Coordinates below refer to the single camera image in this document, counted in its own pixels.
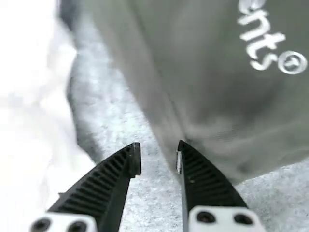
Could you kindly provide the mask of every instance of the gray carpet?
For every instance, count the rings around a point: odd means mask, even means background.
[[[80,146],[100,161],[140,142],[142,176],[130,184],[121,232],[180,232],[180,185],[123,76],[112,68],[91,20],[66,0],[62,17],[74,31],[78,58],[70,103]],[[248,180],[237,187],[269,232],[309,232],[309,160]]]

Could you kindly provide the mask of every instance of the gray bag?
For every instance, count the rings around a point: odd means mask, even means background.
[[[178,141],[230,180],[309,149],[303,0],[88,0],[171,168]]]

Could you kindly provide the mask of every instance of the registered trademark symbol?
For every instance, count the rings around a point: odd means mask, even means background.
[[[307,65],[307,59],[298,52],[286,51],[278,57],[278,67],[286,74],[296,75],[302,73],[307,68]]]

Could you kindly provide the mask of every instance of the screw hole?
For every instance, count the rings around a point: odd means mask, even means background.
[[[85,232],[87,225],[82,221],[77,221],[70,225],[68,232]]]
[[[31,227],[31,232],[45,232],[50,227],[51,221],[48,218],[37,220]]]
[[[253,221],[251,218],[244,214],[237,214],[234,216],[234,221],[239,224],[244,224],[244,225],[252,225]]]
[[[216,218],[209,212],[199,212],[197,215],[197,220],[204,223],[214,223]]]

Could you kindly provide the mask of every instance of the white fabric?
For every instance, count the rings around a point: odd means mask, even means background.
[[[26,226],[95,166],[66,89],[76,56],[57,0],[0,1],[1,230]]]

